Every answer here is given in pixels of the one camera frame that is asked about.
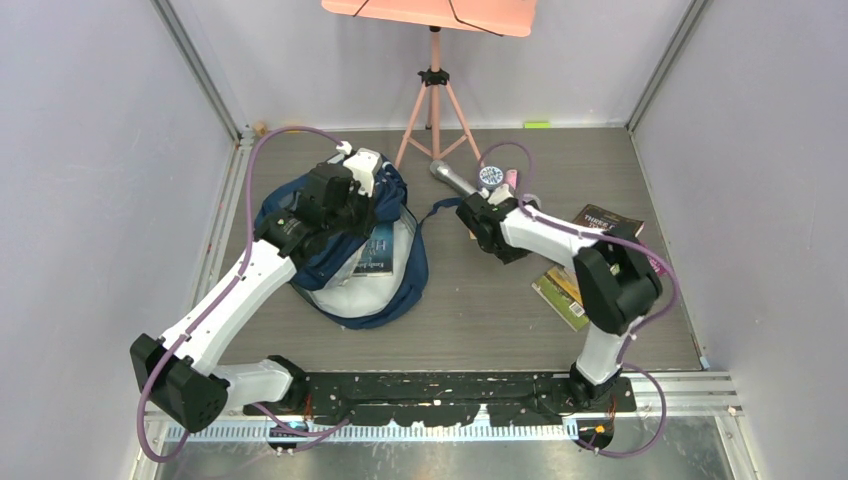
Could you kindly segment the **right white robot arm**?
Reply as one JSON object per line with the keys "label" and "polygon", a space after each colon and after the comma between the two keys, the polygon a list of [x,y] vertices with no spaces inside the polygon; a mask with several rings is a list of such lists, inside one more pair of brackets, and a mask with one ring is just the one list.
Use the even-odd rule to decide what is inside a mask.
{"label": "right white robot arm", "polygon": [[460,201],[457,215],[479,247],[503,263],[535,253],[575,277],[590,326],[568,388],[577,406],[598,409],[621,374],[625,344],[663,293],[656,255],[623,228],[565,222],[510,193],[473,193]]}

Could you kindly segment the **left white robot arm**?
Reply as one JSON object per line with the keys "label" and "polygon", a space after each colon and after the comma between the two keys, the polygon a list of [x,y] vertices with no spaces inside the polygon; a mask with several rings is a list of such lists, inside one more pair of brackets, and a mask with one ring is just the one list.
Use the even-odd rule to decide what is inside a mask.
{"label": "left white robot arm", "polygon": [[298,412],[305,385],[273,359],[222,367],[229,343],[272,293],[344,235],[365,237],[377,223],[380,157],[356,154],[323,162],[304,177],[290,203],[262,219],[227,277],[160,337],[140,335],[130,358],[143,401],[152,401],[189,433],[226,409],[270,402]]}

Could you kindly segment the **purple magenta booklet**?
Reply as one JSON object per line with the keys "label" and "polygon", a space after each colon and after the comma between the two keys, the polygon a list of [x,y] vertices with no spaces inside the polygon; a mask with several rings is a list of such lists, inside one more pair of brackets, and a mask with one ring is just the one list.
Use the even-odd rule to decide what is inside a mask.
{"label": "purple magenta booklet", "polygon": [[654,270],[654,271],[655,271],[655,272],[656,272],[659,276],[662,276],[662,275],[665,275],[665,274],[666,274],[666,269],[665,269],[665,268],[664,268],[664,267],[663,267],[663,266],[662,266],[662,265],[661,265],[661,264],[660,264],[660,263],[659,263],[656,259],[654,259],[654,258],[650,258],[650,259],[649,259],[649,261],[650,261],[650,264],[651,264],[651,266],[652,266],[653,270]]}

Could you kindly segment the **brown cover book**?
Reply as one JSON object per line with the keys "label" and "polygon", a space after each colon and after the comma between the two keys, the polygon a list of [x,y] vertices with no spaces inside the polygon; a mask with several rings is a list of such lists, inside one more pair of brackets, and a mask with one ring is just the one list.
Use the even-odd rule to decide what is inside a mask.
{"label": "brown cover book", "polygon": [[635,237],[640,235],[645,225],[642,220],[628,218],[594,204],[586,204],[572,222],[583,227],[604,231],[624,227]]}

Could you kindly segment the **navy blue student backpack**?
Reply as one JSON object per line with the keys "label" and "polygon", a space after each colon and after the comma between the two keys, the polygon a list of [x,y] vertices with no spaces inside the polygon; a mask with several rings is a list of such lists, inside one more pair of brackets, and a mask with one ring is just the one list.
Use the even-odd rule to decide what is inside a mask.
{"label": "navy blue student backpack", "polygon": [[384,155],[382,160],[373,197],[377,225],[394,225],[391,276],[352,276],[371,234],[324,232],[294,216],[308,172],[272,191],[251,220],[254,240],[279,246],[282,256],[293,260],[292,288],[314,309],[351,330],[374,329],[399,319],[422,299],[429,281],[423,223],[407,206],[407,183]]}

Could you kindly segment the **dark blue fantasy book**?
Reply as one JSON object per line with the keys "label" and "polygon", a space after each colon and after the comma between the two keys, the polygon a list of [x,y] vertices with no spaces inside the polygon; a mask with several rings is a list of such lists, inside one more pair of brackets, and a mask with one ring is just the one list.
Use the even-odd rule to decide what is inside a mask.
{"label": "dark blue fantasy book", "polygon": [[394,272],[394,225],[390,222],[375,226],[369,239],[360,249],[353,277],[391,276]]}

